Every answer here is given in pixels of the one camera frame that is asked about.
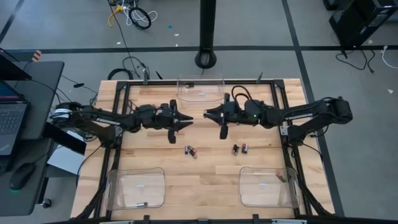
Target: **laptop keyboard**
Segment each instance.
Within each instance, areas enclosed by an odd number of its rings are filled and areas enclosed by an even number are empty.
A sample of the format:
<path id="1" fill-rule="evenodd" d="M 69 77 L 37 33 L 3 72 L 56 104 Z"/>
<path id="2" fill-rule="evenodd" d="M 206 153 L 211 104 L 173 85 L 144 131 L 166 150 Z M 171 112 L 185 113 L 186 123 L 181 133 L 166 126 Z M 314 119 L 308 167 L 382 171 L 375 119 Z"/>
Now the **laptop keyboard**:
<path id="1" fill-rule="evenodd" d="M 15 134 L 21 124 L 24 110 L 0 111 L 0 134 Z"/>

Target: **white cable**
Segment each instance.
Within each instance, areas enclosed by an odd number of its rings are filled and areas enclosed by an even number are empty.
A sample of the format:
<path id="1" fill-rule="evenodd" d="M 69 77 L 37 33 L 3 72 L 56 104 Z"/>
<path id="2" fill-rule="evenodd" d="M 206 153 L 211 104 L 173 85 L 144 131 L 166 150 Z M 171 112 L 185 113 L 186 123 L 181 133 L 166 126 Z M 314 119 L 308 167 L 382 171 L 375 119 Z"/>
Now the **white cable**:
<path id="1" fill-rule="evenodd" d="M 122 1 L 122 8 L 123 8 L 123 13 L 126 16 L 126 25 L 127 26 L 131 26 L 132 25 L 132 21 L 129 18 L 129 7 L 130 7 L 130 5 L 128 5 L 128 6 L 124 5 L 124 0 L 123 0 Z"/>
<path id="2" fill-rule="evenodd" d="M 133 3 L 134 3 L 134 7 L 137 7 L 136 0 L 134 0 Z M 150 20 L 151 22 L 154 22 L 154 21 L 157 19 L 157 12 L 156 12 L 156 11 L 148 12 L 148 16 L 149 16 L 151 13 L 156 14 L 155 18 L 153 18 L 153 19 Z M 136 11 L 132 12 L 132 17 L 133 17 L 134 20 L 136 20 L 136 21 L 142 21 L 142 22 L 145 22 L 145 23 L 149 23 L 149 21 L 147 21 L 145 17 L 141 17 Z"/>
<path id="3" fill-rule="evenodd" d="M 134 3 L 134 7 L 137 7 L 136 0 L 134 0 L 133 3 Z M 130 17 L 129 17 L 130 5 L 125 6 L 125 5 L 124 5 L 124 0 L 123 0 L 123 1 L 122 1 L 122 8 L 123 8 L 123 13 L 124 13 L 124 15 L 126 16 L 126 25 L 127 25 L 127 26 L 131 26 L 131 25 L 132 25 L 132 21 L 131 21 L 131 19 L 130 19 Z M 151 13 L 156 14 L 155 18 L 153 18 L 153 19 L 150 20 L 151 22 L 154 22 L 154 21 L 157 19 L 157 12 L 156 12 L 156 11 L 148 12 L 148 16 L 149 16 Z M 142 22 L 145 22 L 145 23 L 149 23 L 149 22 L 146 20 L 146 17 L 145 17 L 145 16 L 144 16 L 144 17 L 141 17 L 136 11 L 133 11 L 133 12 L 132 12 L 132 17 L 134 18 L 135 21 L 142 21 Z"/>
<path id="4" fill-rule="evenodd" d="M 386 62 L 386 59 L 384 59 L 384 54 L 386 53 L 387 48 L 388 48 L 388 46 L 384 46 L 384 50 L 381 52 L 381 58 L 383 59 L 384 63 L 385 63 L 388 67 L 398 69 L 398 67 L 394 67 L 394 66 L 388 64 L 388 63 Z"/>

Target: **laptop screen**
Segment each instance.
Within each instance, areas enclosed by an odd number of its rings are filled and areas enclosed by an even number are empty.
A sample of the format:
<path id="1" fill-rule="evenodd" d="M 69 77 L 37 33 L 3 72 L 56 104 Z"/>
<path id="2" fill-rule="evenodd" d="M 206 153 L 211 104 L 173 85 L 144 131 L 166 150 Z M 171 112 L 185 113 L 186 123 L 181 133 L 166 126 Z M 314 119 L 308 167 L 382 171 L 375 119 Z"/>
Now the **laptop screen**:
<path id="1" fill-rule="evenodd" d="M 0 102 L 21 101 L 20 96 L 4 82 L 0 82 Z"/>

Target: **wire bundle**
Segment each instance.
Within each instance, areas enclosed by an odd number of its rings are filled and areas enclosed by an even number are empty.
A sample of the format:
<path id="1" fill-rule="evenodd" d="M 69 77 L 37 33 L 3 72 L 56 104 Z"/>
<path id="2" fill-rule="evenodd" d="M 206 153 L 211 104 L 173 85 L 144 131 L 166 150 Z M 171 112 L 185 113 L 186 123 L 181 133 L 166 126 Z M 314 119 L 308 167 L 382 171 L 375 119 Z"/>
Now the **wire bundle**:
<path id="1" fill-rule="evenodd" d="M 353 53 L 353 52 L 354 52 L 354 50 L 348 52 L 347 55 L 349 55 L 349 54 L 351 54 L 351 53 Z M 343 63 L 345 63 L 345 64 L 347 64 L 347 65 L 349 65 L 349 66 L 351 66 L 351 67 L 353 67 L 353 68 L 356 68 L 356 69 L 358 69 L 358 70 L 361 70 L 361 71 L 362 71 L 362 70 L 365 70 L 365 69 L 366 69 L 366 66 L 368 66 L 368 68 L 369 68 L 369 70 L 371 71 L 371 73 L 374 73 L 374 70 L 371 68 L 370 63 L 371 63 L 371 61 L 373 60 L 374 56 L 376 56 L 376 54 L 374 53 L 373 50 L 371 50 L 373 56 L 368 60 L 368 58 L 367 58 L 366 55 L 365 55 L 365 52 L 363 52 L 363 50 L 361 50 L 361 52 L 362 52 L 362 54 L 363 54 L 363 57 L 365 58 L 365 64 L 363 65 L 362 68 L 359 68 L 359 67 L 357 67 L 357 66 L 355 66 L 355 65 L 353 65 L 353 64 L 351 64 L 351 63 L 345 62 L 345 61 L 343 61 L 342 59 L 338 58 L 339 56 L 342 56 L 342 55 L 344 55 L 344 54 L 336 54 L 335 57 L 336 57 L 336 59 L 337 59 L 339 62 L 343 62 Z"/>
<path id="2" fill-rule="evenodd" d="M 126 16 L 126 25 L 131 26 L 134 25 L 137 29 L 146 30 L 151 27 L 152 22 L 157 19 L 157 12 L 151 11 L 146 12 L 145 10 L 138 7 L 139 0 L 122 0 L 121 5 L 112 2 L 114 6 L 117 6 L 116 10 L 109 16 L 108 25 L 110 27 L 113 26 L 113 23 L 110 22 L 111 18 L 115 16 L 117 12 L 123 12 Z M 151 14 L 155 14 L 153 19 L 150 18 Z M 139 22 L 143 22 L 147 24 L 146 26 L 140 25 Z"/>

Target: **black pole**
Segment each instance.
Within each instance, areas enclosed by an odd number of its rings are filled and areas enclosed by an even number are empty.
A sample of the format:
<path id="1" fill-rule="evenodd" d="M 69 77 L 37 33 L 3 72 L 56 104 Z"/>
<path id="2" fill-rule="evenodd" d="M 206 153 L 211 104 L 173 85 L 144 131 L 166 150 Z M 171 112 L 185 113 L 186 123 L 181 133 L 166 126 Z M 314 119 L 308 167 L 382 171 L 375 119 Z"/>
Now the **black pole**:
<path id="1" fill-rule="evenodd" d="M 216 0 L 200 0 L 200 46 L 195 63 L 200 68 L 211 68 L 217 62 L 214 54 Z"/>

